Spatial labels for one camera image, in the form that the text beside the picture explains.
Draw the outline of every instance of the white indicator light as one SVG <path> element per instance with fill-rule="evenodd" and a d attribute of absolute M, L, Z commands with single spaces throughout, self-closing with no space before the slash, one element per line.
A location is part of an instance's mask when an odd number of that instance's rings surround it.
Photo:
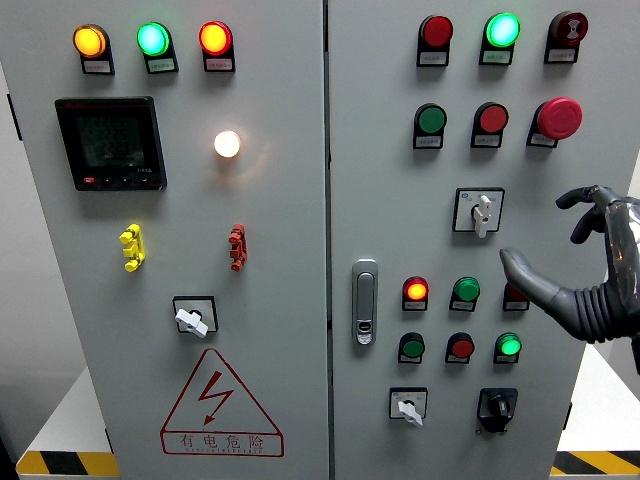
<path fill-rule="evenodd" d="M 213 146 L 221 157 L 235 157 L 240 150 L 240 137 L 236 132 L 225 130 L 216 135 Z"/>

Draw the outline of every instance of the black and yellow hazard stripe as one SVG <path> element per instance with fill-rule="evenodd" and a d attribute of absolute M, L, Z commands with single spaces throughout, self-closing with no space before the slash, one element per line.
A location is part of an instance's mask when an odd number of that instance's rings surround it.
<path fill-rule="evenodd" d="M 557 452 L 551 475 L 637 475 L 640 452 Z"/>
<path fill-rule="evenodd" d="M 28 451 L 16 471 L 23 475 L 91 475 L 119 477 L 113 453 Z"/>

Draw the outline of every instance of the robotic hand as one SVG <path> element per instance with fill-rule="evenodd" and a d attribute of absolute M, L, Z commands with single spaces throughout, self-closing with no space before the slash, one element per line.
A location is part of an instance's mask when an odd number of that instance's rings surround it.
<path fill-rule="evenodd" d="M 599 287 L 569 290 L 535 272 L 515 248 L 500 250 L 509 283 L 553 317 L 570 335 L 589 343 L 632 337 L 640 374 L 640 200 L 621 197 L 607 187 L 578 188 L 556 205 L 568 209 L 593 203 L 573 233 L 584 243 L 591 231 L 604 233 L 608 279 Z"/>

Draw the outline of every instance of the lightning bolt symbol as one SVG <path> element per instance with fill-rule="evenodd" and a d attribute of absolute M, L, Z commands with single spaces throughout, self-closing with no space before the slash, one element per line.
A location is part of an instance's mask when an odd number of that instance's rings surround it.
<path fill-rule="evenodd" d="M 204 390 L 200 394 L 200 397 L 198 398 L 198 401 L 201 402 L 203 400 L 208 400 L 210 398 L 224 397 L 222 399 L 222 401 L 220 402 L 220 404 L 213 411 L 213 413 L 211 415 L 207 415 L 204 418 L 203 426 L 207 426 L 207 425 L 209 425 L 211 422 L 213 422 L 215 420 L 214 415 L 216 414 L 216 412 L 218 410 L 220 410 L 220 407 L 222 407 L 222 405 L 224 405 L 224 402 L 229 400 L 229 397 L 233 393 L 233 390 L 226 390 L 224 392 L 218 392 L 218 393 L 213 393 L 213 394 L 211 393 L 211 389 L 217 383 L 217 381 L 220 380 L 220 377 L 222 377 L 222 372 L 216 371 L 213 374 L 213 376 L 211 377 L 211 380 L 209 380 L 209 383 L 207 383 L 207 386 L 204 388 Z"/>

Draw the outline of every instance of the yellow terminal connector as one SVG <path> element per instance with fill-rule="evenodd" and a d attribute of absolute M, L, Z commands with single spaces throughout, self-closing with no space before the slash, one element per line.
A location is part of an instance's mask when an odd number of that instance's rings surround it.
<path fill-rule="evenodd" d="M 127 272 L 135 272 L 146 257 L 142 243 L 142 230 L 140 225 L 132 223 L 120 235 L 120 243 L 124 245 L 122 254 L 129 259 L 124 269 Z"/>

